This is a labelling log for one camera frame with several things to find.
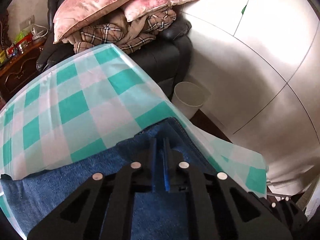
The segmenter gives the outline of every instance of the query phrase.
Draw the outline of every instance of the white wastebasket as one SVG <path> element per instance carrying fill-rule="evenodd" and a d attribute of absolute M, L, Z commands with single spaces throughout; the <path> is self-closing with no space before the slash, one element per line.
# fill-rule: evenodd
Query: white wastebasket
<path fill-rule="evenodd" d="M 188 119 L 204 104 L 203 90 L 190 82 L 180 82 L 174 87 L 171 101 Z"/>

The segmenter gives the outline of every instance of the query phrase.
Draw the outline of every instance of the teal checkered tablecloth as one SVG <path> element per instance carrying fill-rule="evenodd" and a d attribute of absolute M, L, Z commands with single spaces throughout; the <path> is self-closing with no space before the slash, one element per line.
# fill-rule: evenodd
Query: teal checkered tablecloth
<path fill-rule="evenodd" d="M 7 103 L 0 112 L 0 174 L 22 179 L 82 160 L 170 116 L 180 120 L 216 170 L 245 190 L 265 195 L 266 165 L 260 154 L 195 127 L 113 44 L 64 60 Z M 25 238 L 1 188 L 0 206 Z"/>

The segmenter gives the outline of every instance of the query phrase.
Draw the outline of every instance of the white cabinet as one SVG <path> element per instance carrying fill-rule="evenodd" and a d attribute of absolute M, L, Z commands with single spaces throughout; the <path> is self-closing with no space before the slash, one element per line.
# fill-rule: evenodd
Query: white cabinet
<path fill-rule="evenodd" d="M 248 0 L 198 0 L 186 3 L 183 11 L 234 35 Z"/>
<path fill-rule="evenodd" d="M 298 186 L 292 193 L 297 193 L 320 173 L 319 166 L 305 173 L 319 163 L 320 145 L 307 113 L 288 85 L 230 140 L 263 155 L 275 188 L 295 183 Z"/>
<path fill-rule="evenodd" d="M 234 133 L 276 96 L 285 81 L 233 36 L 196 17 L 183 15 L 192 24 L 189 37 L 194 51 L 189 75 L 211 93 L 205 112 L 218 119 L 227 134 Z"/>
<path fill-rule="evenodd" d="M 289 85 L 309 114 L 320 137 L 320 30 Z"/>
<path fill-rule="evenodd" d="M 249 0 L 235 37 L 289 81 L 311 45 L 318 22 L 307 0 Z"/>

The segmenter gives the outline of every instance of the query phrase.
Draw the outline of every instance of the leather armchair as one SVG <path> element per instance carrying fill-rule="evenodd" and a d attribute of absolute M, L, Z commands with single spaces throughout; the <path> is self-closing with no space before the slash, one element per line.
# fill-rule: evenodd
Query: leather armchair
<path fill-rule="evenodd" d="M 37 61 L 39 72 L 74 55 L 73 45 L 62 42 L 53 44 L 52 21 L 63 1 L 48 0 L 48 25 L 51 33 Z M 168 97 L 172 95 L 174 86 L 184 79 L 189 68 L 192 43 L 187 34 L 190 28 L 190 22 L 183 18 L 177 19 L 155 41 L 129 55 Z"/>

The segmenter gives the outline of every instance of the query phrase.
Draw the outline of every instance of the blue denim fabric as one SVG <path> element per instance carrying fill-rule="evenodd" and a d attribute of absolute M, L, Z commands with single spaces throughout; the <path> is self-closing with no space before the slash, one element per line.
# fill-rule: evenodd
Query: blue denim fabric
<path fill-rule="evenodd" d="M 169 194 L 164 189 L 163 139 L 168 137 L 171 148 L 180 151 L 186 161 L 199 166 L 203 172 L 211 172 L 213 168 L 174 118 L 153 124 L 133 138 L 77 163 L 16 181 L 2 176 L 0 182 L 4 194 L 22 231 L 28 235 L 37 223 L 92 174 L 112 174 L 134 161 L 136 154 L 149 147 L 151 137 L 157 139 L 156 190 L 136 194 L 131 239 L 188 239 L 185 195 Z"/>

